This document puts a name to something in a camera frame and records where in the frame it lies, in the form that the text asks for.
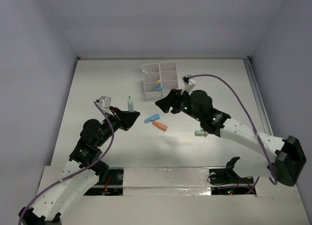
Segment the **light blue marker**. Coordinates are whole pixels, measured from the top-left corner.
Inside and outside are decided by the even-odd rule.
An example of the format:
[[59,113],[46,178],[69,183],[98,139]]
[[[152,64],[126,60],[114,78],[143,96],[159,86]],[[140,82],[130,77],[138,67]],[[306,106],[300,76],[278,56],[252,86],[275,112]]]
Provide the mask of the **light blue marker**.
[[163,86],[160,86],[160,87],[154,89],[154,92],[162,91],[163,89],[164,89],[164,87],[163,87]]

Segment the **green clear highlighter marker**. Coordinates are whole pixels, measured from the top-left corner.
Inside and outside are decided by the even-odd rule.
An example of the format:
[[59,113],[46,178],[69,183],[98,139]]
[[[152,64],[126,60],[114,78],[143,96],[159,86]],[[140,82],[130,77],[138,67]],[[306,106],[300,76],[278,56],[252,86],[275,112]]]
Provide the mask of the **green clear highlighter marker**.
[[129,112],[134,112],[135,111],[135,109],[134,109],[134,102],[133,102],[133,100],[131,99],[130,96],[128,97],[127,105],[128,105],[128,111]]

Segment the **blue highlighter marker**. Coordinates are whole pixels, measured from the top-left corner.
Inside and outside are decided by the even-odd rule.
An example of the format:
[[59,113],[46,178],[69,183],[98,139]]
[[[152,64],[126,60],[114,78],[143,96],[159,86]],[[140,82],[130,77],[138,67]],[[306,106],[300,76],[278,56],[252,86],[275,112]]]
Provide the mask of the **blue highlighter marker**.
[[154,114],[154,115],[152,115],[152,116],[146,118],[146,119],[144,120],[144,123],[145,123],[145,124],[152,123],[152,122],[157,121],[157,120],[159,120],[159,119],[160,119],[160,115],[159,115],[159,114]]

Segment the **orange highlighter marker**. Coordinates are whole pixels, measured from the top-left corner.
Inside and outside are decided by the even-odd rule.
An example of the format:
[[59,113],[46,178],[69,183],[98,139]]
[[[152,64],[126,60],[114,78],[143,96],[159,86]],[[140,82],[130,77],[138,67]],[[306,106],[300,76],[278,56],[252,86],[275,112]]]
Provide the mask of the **orange highlighter marker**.
[[162,123],[159,123],[157,121],[153,121],[152,124],[157,127],[158,129],[162,130],[162,131],[167,131],[168,127]]

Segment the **green eraser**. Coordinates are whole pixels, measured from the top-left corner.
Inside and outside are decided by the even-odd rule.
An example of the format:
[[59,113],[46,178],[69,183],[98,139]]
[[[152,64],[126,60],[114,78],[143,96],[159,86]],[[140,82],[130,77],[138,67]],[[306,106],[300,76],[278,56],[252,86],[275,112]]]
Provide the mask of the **green eraser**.
[[204,130],[195,131],[195,136],[202,137],[204,135],[205,135],[205,131]]

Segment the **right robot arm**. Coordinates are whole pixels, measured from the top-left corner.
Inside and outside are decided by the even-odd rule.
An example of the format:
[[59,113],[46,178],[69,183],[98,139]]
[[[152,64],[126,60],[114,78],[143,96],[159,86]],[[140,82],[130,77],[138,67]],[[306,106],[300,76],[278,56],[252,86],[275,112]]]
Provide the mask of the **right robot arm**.
[[229,114],[215,109],[212,98],[203,90],[188,93],[172,89],[155,105],[164,113],[183,112],[199,121],[208,134],[234,141],[268,157],[269,163],[265,167],[283,185],[294,186],[307,161],[296,137],[281,138],[255,132]]

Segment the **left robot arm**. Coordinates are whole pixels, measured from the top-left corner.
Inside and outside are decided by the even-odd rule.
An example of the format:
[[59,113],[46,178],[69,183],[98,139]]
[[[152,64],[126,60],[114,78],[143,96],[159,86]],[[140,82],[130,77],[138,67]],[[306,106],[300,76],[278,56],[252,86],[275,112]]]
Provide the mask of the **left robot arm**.
[[95,184],[104,183],[109,175],[109,166],[102,162],[107,151],[100,147],[113,141],[115,132],[127,131],[136,122],[140,113],[121,111],[117,107],[100,109],[103,121],[87,120],[80,138],[69,155],[57,180],[42,190],[19,212],[20,225],[60,225],[64,215]]

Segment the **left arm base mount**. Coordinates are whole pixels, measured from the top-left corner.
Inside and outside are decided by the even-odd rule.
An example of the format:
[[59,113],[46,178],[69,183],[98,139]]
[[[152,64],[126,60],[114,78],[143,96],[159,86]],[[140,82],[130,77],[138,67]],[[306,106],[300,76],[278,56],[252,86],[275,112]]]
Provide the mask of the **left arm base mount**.
[[98,182],[94,188],[101,189],[103,196],[123,195],[124,168],[109,168],[105,180]]

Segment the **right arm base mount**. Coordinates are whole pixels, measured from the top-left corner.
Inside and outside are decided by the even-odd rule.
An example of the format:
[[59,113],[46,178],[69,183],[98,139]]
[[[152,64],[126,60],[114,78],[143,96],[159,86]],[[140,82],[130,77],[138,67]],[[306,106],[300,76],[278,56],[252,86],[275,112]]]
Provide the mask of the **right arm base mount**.
[[256,190],[251,190],[254,178],[239,177],[233,170],[209,169],[207,182],[211,185],[212,195],[256,195]]

